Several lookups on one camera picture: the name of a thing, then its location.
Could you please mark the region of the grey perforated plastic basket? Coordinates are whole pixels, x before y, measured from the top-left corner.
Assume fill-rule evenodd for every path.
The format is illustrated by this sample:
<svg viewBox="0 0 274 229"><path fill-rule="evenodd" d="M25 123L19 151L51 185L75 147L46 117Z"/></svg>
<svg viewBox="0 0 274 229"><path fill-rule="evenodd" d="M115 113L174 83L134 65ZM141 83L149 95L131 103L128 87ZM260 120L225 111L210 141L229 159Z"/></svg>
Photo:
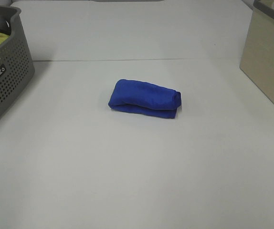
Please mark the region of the grey perforated plastic basket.
<svg viewBox="0 0 274 229"><path fill-rule="evenodd" d="M0 45L0 118L34 76L34 65L16 7L0 6L0 15L11 26L11 35Z"/></svg>

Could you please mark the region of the beige storage box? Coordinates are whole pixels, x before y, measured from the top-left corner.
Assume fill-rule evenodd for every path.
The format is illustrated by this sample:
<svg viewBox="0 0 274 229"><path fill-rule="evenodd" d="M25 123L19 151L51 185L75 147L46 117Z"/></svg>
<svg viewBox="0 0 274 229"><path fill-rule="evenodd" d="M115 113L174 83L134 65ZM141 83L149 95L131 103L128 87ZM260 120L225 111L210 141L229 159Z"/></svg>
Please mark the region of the beige storage box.
<svg viewBox="0 0 274 229"><path fill-rule="evenodd" d="M256 0L240 69L274 104L274 0Z"/></svg>

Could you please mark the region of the blue microfiber towel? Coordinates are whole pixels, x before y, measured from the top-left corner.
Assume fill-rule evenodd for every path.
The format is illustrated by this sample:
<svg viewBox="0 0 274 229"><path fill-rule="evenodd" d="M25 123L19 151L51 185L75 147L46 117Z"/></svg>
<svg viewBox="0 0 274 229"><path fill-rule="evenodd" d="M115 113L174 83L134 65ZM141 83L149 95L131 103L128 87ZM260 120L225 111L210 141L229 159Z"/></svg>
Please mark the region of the blue microfiber towel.
<svg viewBox="0 0 274 229"><path fill-rule="evenodd" d="M155 84L119 80L108 106L116 111L174 119L181 106L181 93Z"/></svg>

